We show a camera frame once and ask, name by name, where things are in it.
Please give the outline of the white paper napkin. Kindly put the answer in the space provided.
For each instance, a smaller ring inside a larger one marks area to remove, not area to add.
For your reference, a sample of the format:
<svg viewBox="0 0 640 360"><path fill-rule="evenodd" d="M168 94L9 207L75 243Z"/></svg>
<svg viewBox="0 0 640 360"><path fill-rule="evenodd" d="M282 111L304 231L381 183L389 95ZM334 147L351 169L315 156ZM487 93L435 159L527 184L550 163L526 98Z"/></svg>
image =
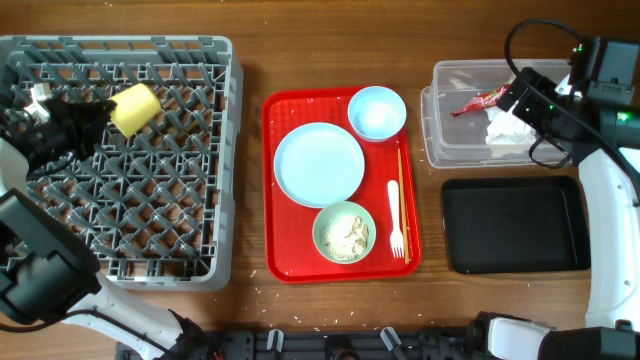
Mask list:
<svg viewBox="0 0 640 360"><path fill-rule="evenodd" d="M497 106L485 110L488 116L487 145L531 145L536 140L534 129Z"/></svg>

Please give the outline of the red snack wrapper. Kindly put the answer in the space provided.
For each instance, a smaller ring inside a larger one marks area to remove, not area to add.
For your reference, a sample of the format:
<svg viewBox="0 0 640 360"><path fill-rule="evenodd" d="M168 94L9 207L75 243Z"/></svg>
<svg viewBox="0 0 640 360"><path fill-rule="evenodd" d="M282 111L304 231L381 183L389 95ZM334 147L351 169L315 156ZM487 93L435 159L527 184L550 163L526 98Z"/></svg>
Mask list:
<svg viewBox="0 0 640 360"><path fill-rule="evenodd" d="M471 98L464 106L450 113L452 117L459 117L467 113L473 113L484 110L497 105L497 102L510 89L511 84L507 83L489 93L476 95Z"/></svg>

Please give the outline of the yellow plastic cup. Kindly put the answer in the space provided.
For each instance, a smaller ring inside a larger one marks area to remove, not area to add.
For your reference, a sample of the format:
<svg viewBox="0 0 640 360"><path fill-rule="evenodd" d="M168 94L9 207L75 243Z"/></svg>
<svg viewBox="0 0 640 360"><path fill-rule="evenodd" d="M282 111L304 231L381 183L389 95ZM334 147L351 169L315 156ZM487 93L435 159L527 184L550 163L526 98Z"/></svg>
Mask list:
<svg viewBox="0 0 640 360"><path fill-rule="evenodd" d="M116 104L111 112L111 122L127 138L141 130L162 111L155 93L143 83L115 94L110 100Z"/></svg>

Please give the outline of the small light blue bowl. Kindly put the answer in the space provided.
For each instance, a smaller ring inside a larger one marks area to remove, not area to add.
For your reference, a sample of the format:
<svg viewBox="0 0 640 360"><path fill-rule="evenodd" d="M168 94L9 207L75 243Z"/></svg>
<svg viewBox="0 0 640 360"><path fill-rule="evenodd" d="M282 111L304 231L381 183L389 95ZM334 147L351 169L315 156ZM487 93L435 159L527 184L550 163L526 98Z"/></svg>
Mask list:
<svg viewBox="0 0 640 360"><path fill-rule="evenodd" d="M407 107L392 89L369 86L352 96L347 115L351 127L360 138L369 142L383 142L404 127Z"/></svg>

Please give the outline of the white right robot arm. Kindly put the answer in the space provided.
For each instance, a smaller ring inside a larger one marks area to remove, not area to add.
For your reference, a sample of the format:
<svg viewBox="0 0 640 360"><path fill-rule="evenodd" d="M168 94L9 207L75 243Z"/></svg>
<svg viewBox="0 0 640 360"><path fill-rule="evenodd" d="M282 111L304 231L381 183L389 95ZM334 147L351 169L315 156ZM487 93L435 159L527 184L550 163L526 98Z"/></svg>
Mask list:
<svg viewBox="0 0 640 360"><path fill-rule="evenodd" d="M512 40L548 25L576 41L564 85L518 68ZM586 36L553 19L515 25L504 43L515 79L499 108L531 126L579 170L589 217L591 288L585 325L554 330L517 317L481 313L476 353L497 359L636 359L639 356L639 66L636 41Z"/></svg>

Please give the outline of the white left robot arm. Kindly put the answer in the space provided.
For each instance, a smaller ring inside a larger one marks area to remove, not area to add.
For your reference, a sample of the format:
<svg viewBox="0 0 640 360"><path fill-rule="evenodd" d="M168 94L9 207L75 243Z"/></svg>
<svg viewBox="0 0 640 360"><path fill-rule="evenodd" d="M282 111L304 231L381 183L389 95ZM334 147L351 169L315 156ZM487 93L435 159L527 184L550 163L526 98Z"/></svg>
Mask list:
<svg viewBox="0 0 640 360"><path fill-rule="evenodd" d="M29 333L58 323L86 327L136 351L143 359L213 359L216 346L193 321L149 306L101 271L97 257L65 225L26 194L31 169L71 153L93 152L116 101L45 101L47 122L1 134L1 246L22 241L28 254L1 273L1 328Z"/></svg>

